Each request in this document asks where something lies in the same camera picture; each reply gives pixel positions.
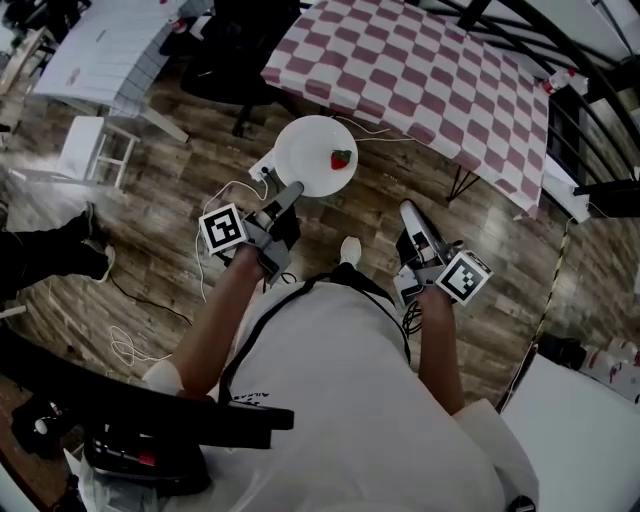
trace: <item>white shirt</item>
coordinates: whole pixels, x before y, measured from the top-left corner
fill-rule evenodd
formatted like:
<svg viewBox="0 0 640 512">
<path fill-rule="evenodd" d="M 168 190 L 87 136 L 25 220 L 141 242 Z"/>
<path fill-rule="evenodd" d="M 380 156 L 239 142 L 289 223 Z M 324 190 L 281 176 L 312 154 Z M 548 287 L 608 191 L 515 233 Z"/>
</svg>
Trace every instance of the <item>white shirt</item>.
<svg viewBox="0 0 640 512">
<path fill-rule="evenodd" d="M 238 344 L 299 286 L 275 288 L 250 307 Z M 145 380 L 157 390 L 181 387 L 167 361 Z M 164 510 L 496 512 L 519 493 L 537 503 L 527 456 L 489 402 L 449 416 L 409 368 L 398 327 L 350 288 L 318 283 L 278 312 L 231 393 L 293 410 L 293 430 L 275 431 L 271 450 L 203 447 L 213 485 L 171 498 Z M 510 498 L 505 480 L 518 488 Z"/>
</svg>

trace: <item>person's arm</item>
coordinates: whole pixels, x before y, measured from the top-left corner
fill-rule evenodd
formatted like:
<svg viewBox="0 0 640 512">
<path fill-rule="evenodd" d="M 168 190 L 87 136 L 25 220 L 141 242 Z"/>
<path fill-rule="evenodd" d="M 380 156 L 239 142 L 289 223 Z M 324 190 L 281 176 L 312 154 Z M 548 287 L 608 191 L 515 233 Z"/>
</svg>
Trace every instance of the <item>person's arm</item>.
<svg viewBox="0 0 640 512">
<path fill-rule="evenodd" d="M 243 246 L 207 297 L 207 303 L 178 348 L 169 358 L 176 367 L 185 393 L 206 395 L 218 383 L 238 331 L 264 270 L 258 252 Z"/>
<path fill-rule="evenodd" d="M 464 407 L 451 298 L 436 286 L 418 296 L 422 341 L 418 377 L 450 415 Z"/>
</svg>

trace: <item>white stool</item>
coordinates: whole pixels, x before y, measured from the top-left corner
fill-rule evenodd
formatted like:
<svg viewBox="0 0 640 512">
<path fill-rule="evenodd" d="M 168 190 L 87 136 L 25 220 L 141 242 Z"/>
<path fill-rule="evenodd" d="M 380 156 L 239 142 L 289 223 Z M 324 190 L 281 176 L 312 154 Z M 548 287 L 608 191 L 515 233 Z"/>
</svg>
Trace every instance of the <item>white stool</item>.
<svg viewBox="0 0 640 512">
<path fill-rule="evenodd" d="M 107 138 L 104 132 L 107 130 L 129 139 L 122 160 L 102 156 L 102 149 Z M 115 184 L 112 185 L 115 188 L 120 188 L 136 142 L 140 142 L 138 137 L 106 122 L 103 117 L 78 116 L 73 120 L 69 129 L 55 171 L 12 168 L 9 169 L 9 172 L 28 181 L 103 187 L 105 184 L 95 180 L 94 173 L 98 162 L 106 162 L 120 167 Z"/>
</svg>

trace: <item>checkered tablecloth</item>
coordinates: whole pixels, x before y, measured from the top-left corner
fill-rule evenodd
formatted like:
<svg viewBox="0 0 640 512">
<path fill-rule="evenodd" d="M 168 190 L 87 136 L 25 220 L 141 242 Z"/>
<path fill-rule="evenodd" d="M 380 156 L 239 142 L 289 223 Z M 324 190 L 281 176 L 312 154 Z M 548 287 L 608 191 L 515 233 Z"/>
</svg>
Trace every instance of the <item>checkered tablecloth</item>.
<svg viewBox="0 0 640 512">
<path fill-rule="evenodd" d="M 200 16 L 213 0 L 94 0 L 47 65 L 34 92 L 111 107 L 136 117 L 167 62 L 169 18 Z"/>
<path fill-rule="evenodd" d="M 516 62 L 445 20 L 393 0 L 322 0 L 262 76 L 414 137 L 536 215 L 548 97 Z"/>
</svg>

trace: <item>black chair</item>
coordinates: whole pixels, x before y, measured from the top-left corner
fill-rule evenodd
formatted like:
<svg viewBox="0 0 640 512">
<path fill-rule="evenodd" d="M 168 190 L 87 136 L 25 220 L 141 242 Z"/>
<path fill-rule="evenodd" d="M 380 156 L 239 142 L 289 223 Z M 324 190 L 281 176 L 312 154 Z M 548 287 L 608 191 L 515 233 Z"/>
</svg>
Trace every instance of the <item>black chair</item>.
<svg viewBox="0 0 640 512">
<path fill-rule="evenodd" d="M 9 29 L 27 32 L 39 30 L 45 25 L 57 43 L 80 20 L 80 5 L 91 6 L 90 0 L 45 0 L 36 5 L 34 0 L 7 0 L 2 24 Z"/>
<path fill-rule="evenodd" d="M 203 42 L 182 77 L 182 90 L 199 98 L 242 105 L 233 134 L 257 105 L 280 103 L 294 117 L 295 106 L 260 72 L 287 30 L 300 16 L 299 0 L 216 0 L 215 16 L 202 29 Z"/>
</svg>

